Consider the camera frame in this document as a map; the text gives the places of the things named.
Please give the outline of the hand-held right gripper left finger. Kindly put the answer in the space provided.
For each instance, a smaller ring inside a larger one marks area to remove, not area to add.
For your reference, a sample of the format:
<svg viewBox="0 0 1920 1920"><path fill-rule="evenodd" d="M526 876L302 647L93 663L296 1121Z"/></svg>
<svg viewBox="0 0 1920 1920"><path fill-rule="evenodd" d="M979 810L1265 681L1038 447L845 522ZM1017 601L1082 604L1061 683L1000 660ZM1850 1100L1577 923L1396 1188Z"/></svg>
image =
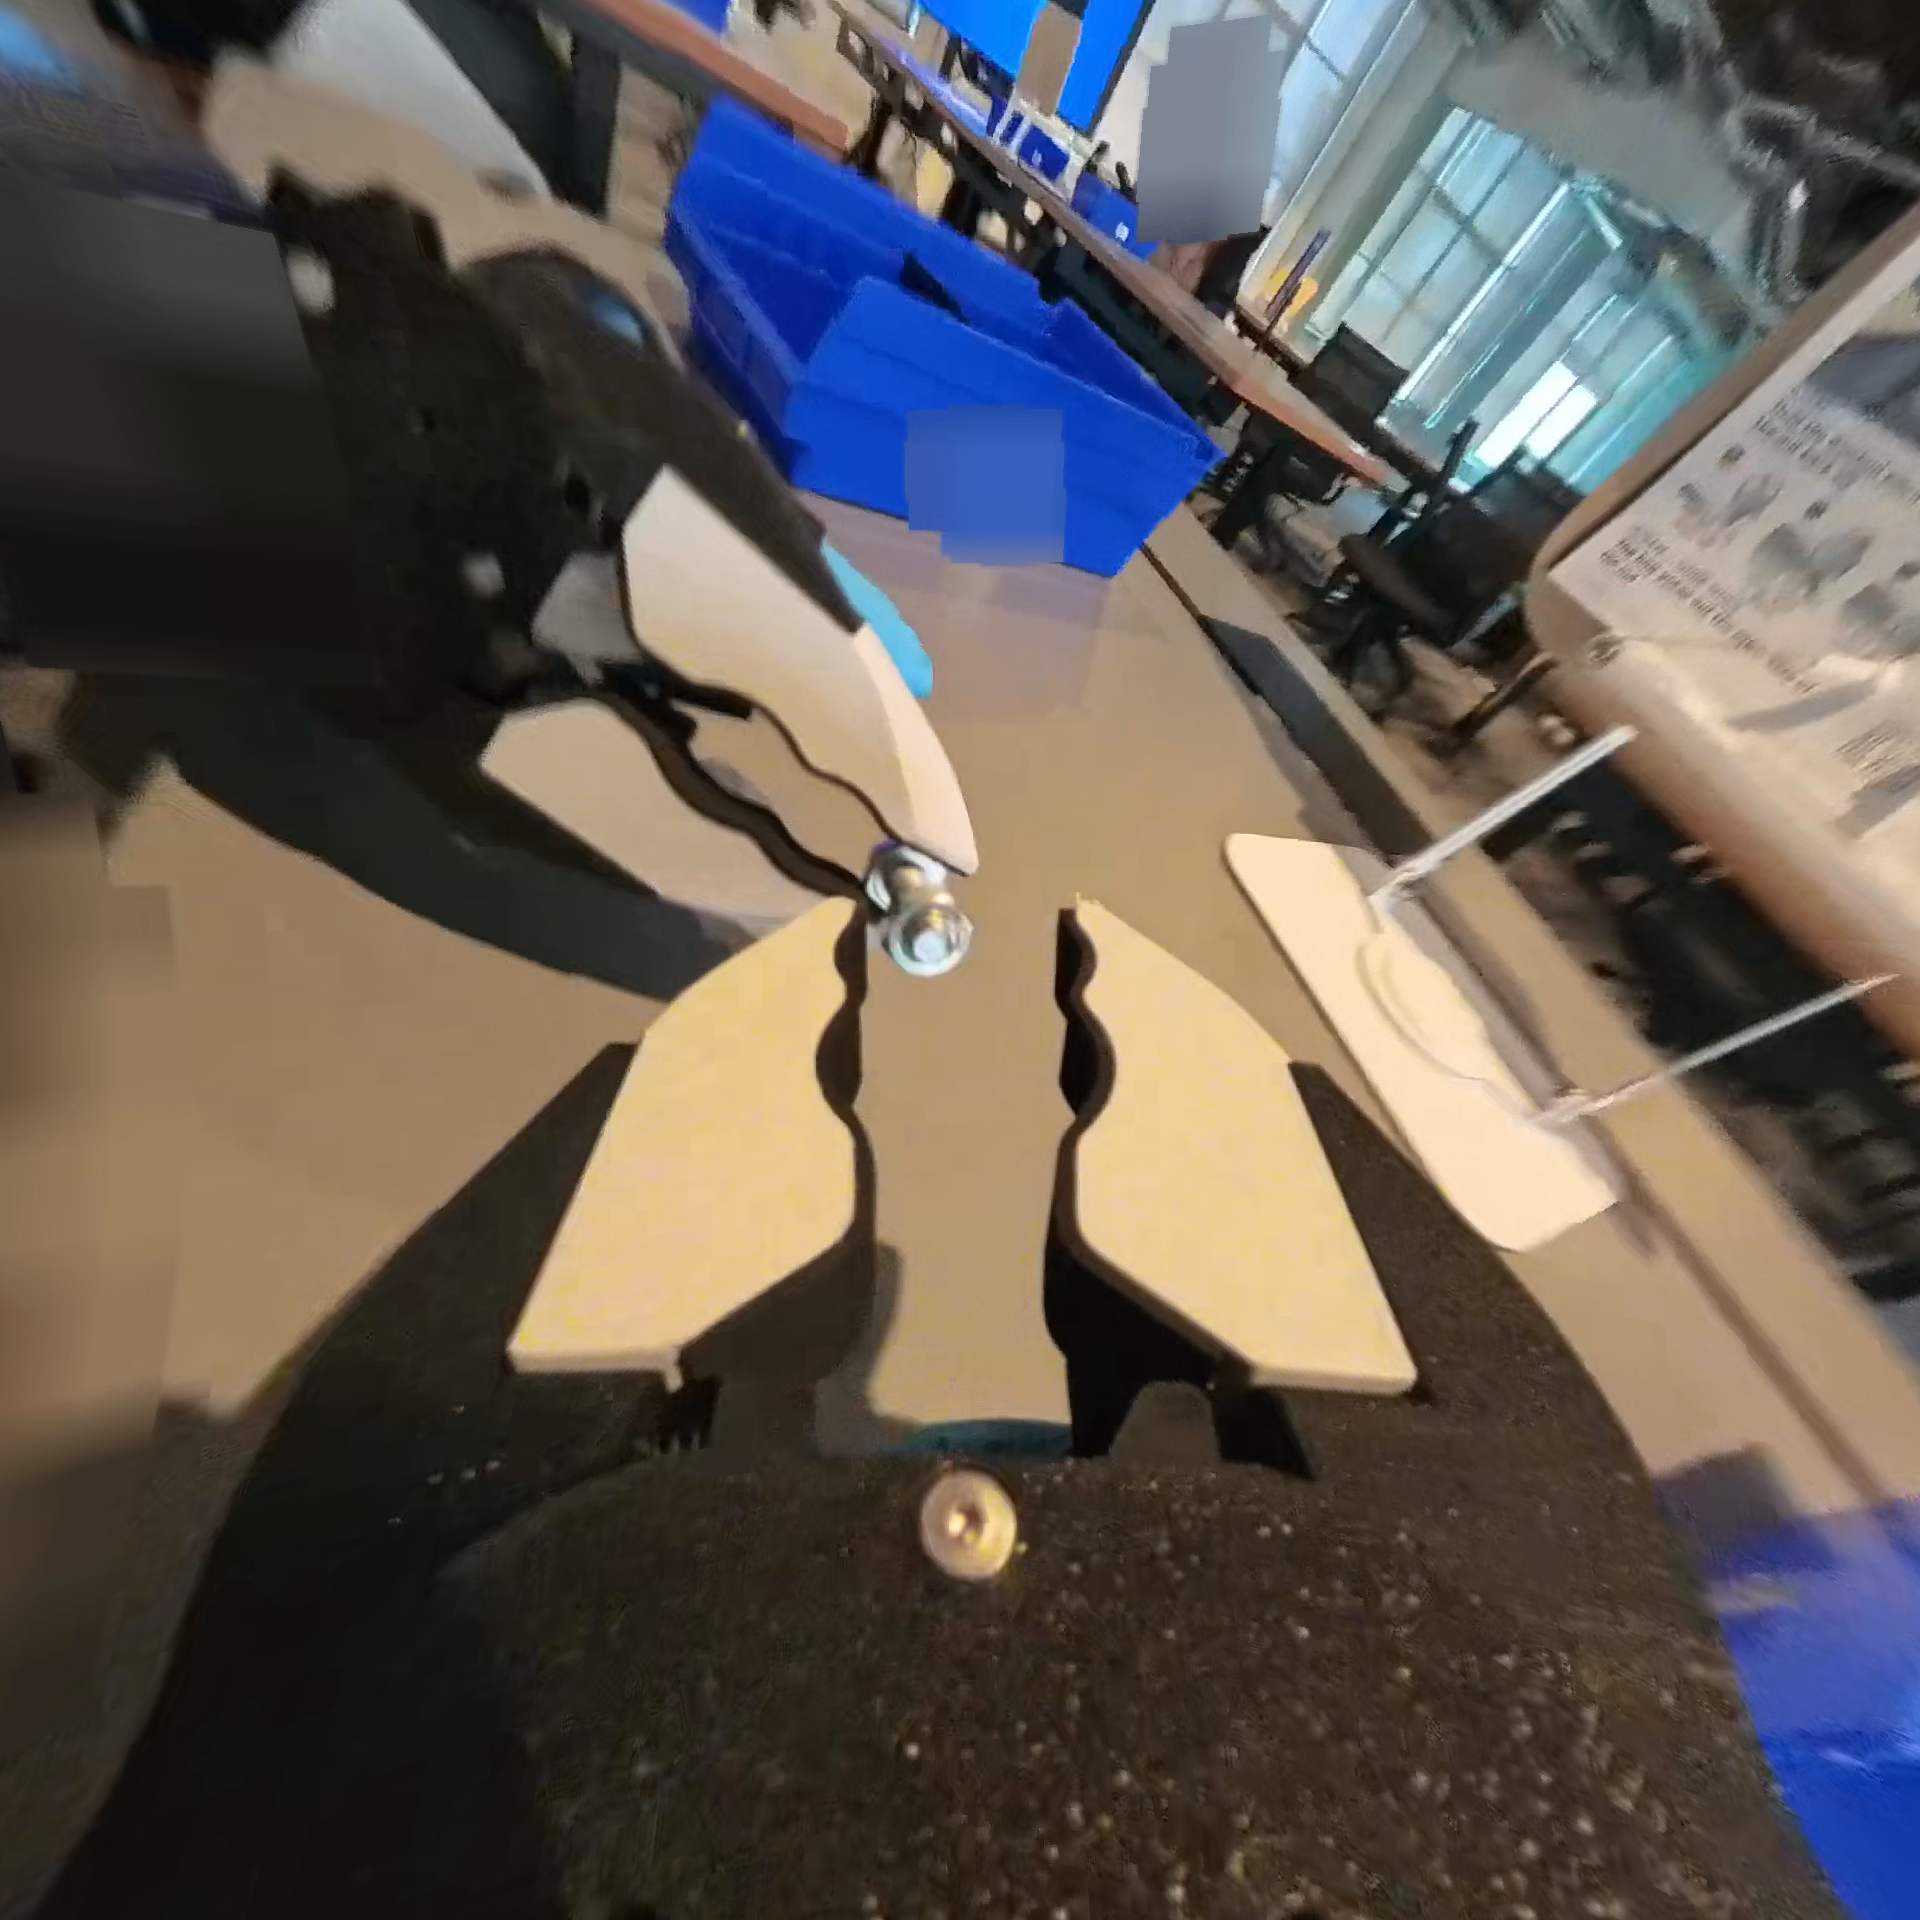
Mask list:
<svg viewBox="0 0 1920 1920"><path fill-rule="evenodd" d="M522 1377L817 1380L878 1284L862 911L814 906L648 1029L507 1343Z"/></svg>

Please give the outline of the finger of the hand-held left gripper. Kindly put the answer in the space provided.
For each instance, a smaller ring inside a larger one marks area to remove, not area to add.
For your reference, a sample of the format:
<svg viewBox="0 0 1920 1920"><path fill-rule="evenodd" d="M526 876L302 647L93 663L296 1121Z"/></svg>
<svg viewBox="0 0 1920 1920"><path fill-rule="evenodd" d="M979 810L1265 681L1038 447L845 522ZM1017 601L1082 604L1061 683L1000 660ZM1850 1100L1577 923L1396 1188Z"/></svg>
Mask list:
<svg viewBox="0 0 1920 1920"><path fill-rule="evenodd" d="M794 754L857 793L891 840L952 873L977 873L953 761L868 621L849 631L669 467L628 509L618 562L648 656L769 715Z"/></svg>
<svg viewBox="0 0 1920 1920"><path fill-rule="evenodd" d="M582 695L506 715L477 772L601 866L707 922L772 931L845 899L874 923L859 888L874 824L763 723Z"/></svg>

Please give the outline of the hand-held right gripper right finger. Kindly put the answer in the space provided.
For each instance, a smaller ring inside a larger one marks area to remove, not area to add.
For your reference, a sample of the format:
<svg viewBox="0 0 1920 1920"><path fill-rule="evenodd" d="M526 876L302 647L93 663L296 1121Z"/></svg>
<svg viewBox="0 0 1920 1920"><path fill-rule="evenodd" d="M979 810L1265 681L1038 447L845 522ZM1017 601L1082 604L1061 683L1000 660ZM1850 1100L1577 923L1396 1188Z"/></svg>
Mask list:
<svg viewBox="0 0 1920 1920"><path fill-rule="evenodd" d="M1405 1396L1417 1367L1290 1052L1104 903L1061 915L1052 1239L1250 1385Z"/></svg>

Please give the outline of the steel hex bolt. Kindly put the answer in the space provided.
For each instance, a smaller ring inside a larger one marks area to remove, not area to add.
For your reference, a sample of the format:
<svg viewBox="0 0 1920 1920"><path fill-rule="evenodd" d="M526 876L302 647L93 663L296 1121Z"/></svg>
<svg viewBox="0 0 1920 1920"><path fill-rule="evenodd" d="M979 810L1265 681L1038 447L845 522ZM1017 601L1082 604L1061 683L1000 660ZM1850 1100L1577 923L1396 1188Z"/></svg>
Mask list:
<svg viewBox="0 0 1920 1920"><path fill-rule="evenodd" d="M953 877L946 864L906 843L888 843L874 853L864 877L864 893L872 908L874 939L881 951L881 915L891 906L914 897L948 897L955 900Z"/></svg>

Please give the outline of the person's left hand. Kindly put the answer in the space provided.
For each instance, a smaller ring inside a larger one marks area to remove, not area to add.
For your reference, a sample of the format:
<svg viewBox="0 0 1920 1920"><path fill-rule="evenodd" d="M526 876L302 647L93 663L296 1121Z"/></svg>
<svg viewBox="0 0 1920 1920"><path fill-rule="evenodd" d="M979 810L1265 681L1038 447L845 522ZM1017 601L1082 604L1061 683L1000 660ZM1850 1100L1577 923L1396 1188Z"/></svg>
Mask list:
<svg viewBox="0 0 1920 1920"><path fill-rule="evenodd" d="M933 660L896 601L829 541L824 541L824 562L838 593L849 600L849 605L862 618L864 627L881 643L881 649L891 659L908 691L920 699L928 699L933 693Z"/></svg>

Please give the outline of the wooden document stand white base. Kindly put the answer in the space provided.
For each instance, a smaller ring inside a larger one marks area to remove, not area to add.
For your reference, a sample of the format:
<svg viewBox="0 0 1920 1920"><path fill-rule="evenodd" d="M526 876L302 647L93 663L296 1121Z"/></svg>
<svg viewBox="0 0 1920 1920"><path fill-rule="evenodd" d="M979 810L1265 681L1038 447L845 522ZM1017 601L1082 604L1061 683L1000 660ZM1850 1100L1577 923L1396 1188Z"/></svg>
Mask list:
<svg viewBox="0 0 1920 1920"><path fill-rule="evenodd" d="M1378 871L1246 833L1227 843L1256 912L1414 1157L1501 1249L1604 1210L1600 1122L1692 1073L1795 1131L1851 1217L1916 1235L1916 869L1867 860L1752 757L1677 720L1550 579L1776 368L1909 290L1916 210L1548 536L1521 595L1526 669L1587 743ZM1596 888L1627 885L1613 912L1659 1045L1652 1068L1593 1091L1526 1064L1521 1016L1453 976L1414 922L1428 880L1466 851L1573 828Z"/></svg>

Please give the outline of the black office chair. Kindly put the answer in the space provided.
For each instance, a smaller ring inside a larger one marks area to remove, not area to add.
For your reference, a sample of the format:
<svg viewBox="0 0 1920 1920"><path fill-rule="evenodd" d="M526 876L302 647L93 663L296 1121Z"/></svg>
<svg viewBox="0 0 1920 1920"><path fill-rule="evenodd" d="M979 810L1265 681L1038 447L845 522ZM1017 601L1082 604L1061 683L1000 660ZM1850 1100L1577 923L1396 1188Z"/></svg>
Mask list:
<svg viewBox="0 0 1920 1920"><path fill-rule="evenodd" d="M1320 663L1373 720L1417 688L1422 660L1521 621L1521 595L1546 540L1584 500L1522 441L1488 460L1476 417L1448 434L1381 419L1404 484L1381 514L1336 540L1304 629Z"/></svg>

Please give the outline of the monitor with blue screen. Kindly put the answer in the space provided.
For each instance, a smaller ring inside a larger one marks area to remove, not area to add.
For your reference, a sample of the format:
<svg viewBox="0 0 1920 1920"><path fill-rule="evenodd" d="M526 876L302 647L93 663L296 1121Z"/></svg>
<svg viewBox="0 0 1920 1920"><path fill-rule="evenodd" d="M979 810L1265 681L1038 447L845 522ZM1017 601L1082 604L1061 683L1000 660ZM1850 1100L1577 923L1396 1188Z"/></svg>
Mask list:
<svg viewBox="0 0 1920 1920"><path fill-rule="evenodd" d="M1058 114L1076 132L1091 132L1106 111L1116 80L1134 52L1153 2L1064 2L1058 12L1076 19L1078 39L1064 75ZM916 12L938 20L948 41L960 47L957 68L989 99L1006 101L1043 2L916 2Z"/></svg>

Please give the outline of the printed instruction sheet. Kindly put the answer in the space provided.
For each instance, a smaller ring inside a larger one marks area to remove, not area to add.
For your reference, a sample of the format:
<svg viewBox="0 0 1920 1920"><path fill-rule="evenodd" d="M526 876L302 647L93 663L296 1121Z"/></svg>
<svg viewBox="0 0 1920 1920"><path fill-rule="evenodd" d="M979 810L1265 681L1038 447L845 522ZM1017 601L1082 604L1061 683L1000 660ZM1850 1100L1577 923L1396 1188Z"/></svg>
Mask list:
<svg viewBox="0 0 1920 1920"><path fill-rule="evenodd" d="M1913 290L1776 368L1550 579L1677 720L1916 869Z"/></svg>

